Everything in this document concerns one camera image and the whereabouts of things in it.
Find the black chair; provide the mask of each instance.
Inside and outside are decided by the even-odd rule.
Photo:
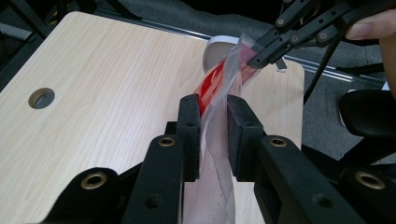
[[[350,91],[339,107],[348,131],[363,137],[340,162],[370,165],[396,152],[396,101],[390,91]]]

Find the plastic bag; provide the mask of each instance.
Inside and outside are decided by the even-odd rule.
[[[242,34],[234,48],[196,88],[201,112],[200,179],[185,183],[183,223],[234,223],[233,176],[228,161],[227,95],[240,96],[260,70],[247,61],[261,50]]]

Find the black cable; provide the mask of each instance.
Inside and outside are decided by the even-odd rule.
[[[320,65],[318,67],[317,72],[314,75],[314,78],[312,79],[309,87],[306,89],[306,92],[304,94],[304,105],[306,101],[308,101],[309,96],[311,95],[312,91],[314,90],[315,86],[317,85],[319,78],[321,77],[324,69],[326,68],[330,58],[332,57],[332,54],[334,53],[335,49],[337,48],[338,44],[340,43],[342,37],[338,37],[335,39],[332,43],[329,44],[329,46],[326,49],[326,52],[323,55],[322,61],[320,62]]]
[[[282,3],[282,7],[280,8],[280,12],[279,12],[279,17],[282,15],[284,11],[285,11],[285,2]]]

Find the white object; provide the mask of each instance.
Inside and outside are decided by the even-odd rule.
[[[383,91],[389,91],[389,85],[388,82],[385,82],[384,86],[382,87]]]
[[[215,66],[238,43],[239,38],[229,35],[215,35],[207,41],[204,51],[203,68],[206,73]]]

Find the table surface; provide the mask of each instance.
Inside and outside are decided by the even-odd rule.
[[[144,159],[152,138],[177,120],[180,98],[205,73],[206,41],[80,12],[69,13],[0,93],[0,219],[46,217],[74,176],[118,174]],[[243,90],[268,134],[301,145],[304,70],[269,65]],[[54,101],[29,105],[37,90]],[[234,182],[236,223],[263,223],[252,183]]]

